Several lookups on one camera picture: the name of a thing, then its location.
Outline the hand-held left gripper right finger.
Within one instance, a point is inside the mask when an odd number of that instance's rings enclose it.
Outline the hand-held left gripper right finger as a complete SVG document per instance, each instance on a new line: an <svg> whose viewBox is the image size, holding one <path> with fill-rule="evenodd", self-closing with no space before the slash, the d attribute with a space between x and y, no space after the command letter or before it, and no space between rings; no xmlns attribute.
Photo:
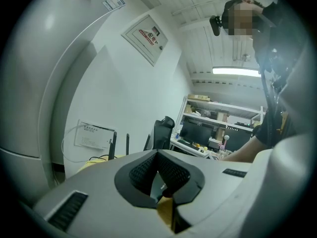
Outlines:
<svg viewBox="0 0 317 238"><path fill-rule="evenodd" d="M252 207L251 164L208 160L159 150L186 179L173 194L171 229L158 238L239 238Z"/></svg>

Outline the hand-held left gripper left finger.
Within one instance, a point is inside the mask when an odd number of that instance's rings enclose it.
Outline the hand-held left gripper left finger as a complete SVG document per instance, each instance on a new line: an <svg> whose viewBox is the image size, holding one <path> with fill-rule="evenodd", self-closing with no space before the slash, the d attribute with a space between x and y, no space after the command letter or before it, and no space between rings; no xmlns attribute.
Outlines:
<svg viewBox="0 0 317 238"><path fill-rule="evenodd" d="M171 229L157 210L134 207L117 191L116 172L124 165L143 157L134 153L89 166L44 195L34 211L45 220L74 191L88 195L66 231L78 238L170 238Z"/></svg>

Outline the person's right forearm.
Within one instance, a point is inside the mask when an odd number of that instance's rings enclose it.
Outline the person's right forearm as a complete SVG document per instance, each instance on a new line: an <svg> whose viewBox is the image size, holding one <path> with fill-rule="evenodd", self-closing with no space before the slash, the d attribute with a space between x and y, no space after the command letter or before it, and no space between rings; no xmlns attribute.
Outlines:
<svg viewBox="0 0 317 238"><path fill-rule="evenodd" d="M255 136L252 137L239 150L221 159L222 161L252 163L256 155L266 150L267 146L260 142Z"/></svg>

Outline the white computer desk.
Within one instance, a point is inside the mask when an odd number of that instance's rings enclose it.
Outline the white computer desk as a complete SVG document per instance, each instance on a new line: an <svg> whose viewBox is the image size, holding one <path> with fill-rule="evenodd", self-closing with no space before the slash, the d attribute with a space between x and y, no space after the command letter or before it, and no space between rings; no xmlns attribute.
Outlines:
<svg viewBox="0 0 317 238"><path fill-rule="evenodd" d="M170 146L171 146L171 150L173 150L175 147L177 147L177 148L181 149L182 151L186 152L187 154L190 154L190 155L193 155L196 157L219 160L217 153L210 151L210 150L204 150L203 147L199 147L199 150L193 149L189 146L186 146L186 145L178 142L178 140L173 138L173 137L170 139Z"/></svg>

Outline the black monitor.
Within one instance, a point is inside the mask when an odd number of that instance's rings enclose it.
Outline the black monitor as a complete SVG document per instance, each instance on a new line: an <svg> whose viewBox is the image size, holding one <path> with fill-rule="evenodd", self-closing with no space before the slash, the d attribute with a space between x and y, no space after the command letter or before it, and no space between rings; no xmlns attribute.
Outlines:
<svg viewBox="0 0 317 238"><path fill-rule="evenodd" d="M191 122L184 122L180 131L180 137L191 143L197 143L201 146L208 146L212 129L199 126Z"/></svg>

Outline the black high-back office chair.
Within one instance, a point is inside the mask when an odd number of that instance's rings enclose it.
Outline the black high-back office chair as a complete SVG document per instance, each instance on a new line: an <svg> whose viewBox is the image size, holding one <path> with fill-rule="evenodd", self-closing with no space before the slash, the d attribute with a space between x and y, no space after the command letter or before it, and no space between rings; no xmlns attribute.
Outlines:
<svg viewBox="0 0 317 238"><path fill-rule="evenodd" d="M172 118L165 116L162 120L156 120L151 134L153 140L153 149L169 149L170 138L175 127Z"/></svg>

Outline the white storage shelf unit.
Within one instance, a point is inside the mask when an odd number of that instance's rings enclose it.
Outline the white storage shelf unit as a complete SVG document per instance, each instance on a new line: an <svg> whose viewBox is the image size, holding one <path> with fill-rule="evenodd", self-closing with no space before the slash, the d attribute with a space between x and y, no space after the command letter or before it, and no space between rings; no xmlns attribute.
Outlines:
<svg viewBox="0 0 317 238"><path fill-rule="evenodd" d="M201 100L197 95L188 95L183 98L173 133L176 134L177 131L181 130L184 121L209 126L213 129L209 145L217 147L224 137L223 131L217 132L219 128L243 130L250 133L253 126L263 122L264 115L263 107L256 110Z"/></svg>

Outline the long ceiling tube light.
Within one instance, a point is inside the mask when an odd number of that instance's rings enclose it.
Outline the long ceiling tube light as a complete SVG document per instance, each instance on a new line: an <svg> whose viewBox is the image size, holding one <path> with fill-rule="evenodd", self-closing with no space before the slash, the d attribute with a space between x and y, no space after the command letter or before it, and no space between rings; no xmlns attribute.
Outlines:
<svg viewBox="0 0 317 238"><path fill-rule="evenodd" d="M213 67L213 74L219 75L239 75L239 76L250 76L250 77L261 77L258 70L239 68L239 67Z"/></svg>

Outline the silver refrigerator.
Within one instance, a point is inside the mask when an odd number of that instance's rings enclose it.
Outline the silver refrigerator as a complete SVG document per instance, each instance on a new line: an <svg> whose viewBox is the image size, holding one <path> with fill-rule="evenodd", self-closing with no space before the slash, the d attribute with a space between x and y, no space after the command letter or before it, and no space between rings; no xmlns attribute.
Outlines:
<svg viewBox="0 0 317 238"><path fill-rule="evenodd" d="M33 0L0 62L0 149L19 185L53 186L53 106L72 63L109 16L106 0Z"/></svg>

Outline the white electrical panel box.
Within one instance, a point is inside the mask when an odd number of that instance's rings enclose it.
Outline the white electrical panel box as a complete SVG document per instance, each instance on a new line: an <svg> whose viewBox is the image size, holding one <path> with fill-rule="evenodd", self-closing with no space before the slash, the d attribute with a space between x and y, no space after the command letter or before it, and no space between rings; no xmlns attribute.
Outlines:
<svg viewBox="0 0 317 238"><path fill-rule="evenodd" d="M147 14L125 30L121 36L155 66L168 39L158 24Z"/></svg>

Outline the person's black shirt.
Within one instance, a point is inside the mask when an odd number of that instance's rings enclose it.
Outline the person's black shirt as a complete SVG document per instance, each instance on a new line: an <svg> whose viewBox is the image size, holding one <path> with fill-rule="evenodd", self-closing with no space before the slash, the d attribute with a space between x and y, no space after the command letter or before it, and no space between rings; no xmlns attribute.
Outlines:
<svg viewBox="0 0 317 238"><path fill-rule="evenodd" d="M269 149L317 125L317 44L284 0L254 16L254 49L268 107L255 138Z"/></svg>

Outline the refrigerator energy label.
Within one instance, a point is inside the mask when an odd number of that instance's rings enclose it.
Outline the refrigerator energy label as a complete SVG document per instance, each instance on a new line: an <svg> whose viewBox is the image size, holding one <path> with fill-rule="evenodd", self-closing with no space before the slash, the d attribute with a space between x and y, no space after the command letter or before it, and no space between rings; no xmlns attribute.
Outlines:
<svg viewBox="0 0 317 238"><path fill-rule="evenodd" d="M108 11L113 11L125 6L124 0L105 0L102 4Z"/></svg>

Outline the white wall network box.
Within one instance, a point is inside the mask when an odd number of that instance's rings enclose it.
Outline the white wall network box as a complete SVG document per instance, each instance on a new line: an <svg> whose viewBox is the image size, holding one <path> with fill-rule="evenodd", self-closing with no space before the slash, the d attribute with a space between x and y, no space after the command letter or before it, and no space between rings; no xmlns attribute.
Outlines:
<svg viewBox="0 0 317 238"><path fill-rule="evenodd" d="M79 120L75 133L75 146L105 150L110 147L115 130L95 123Z"/></svg>

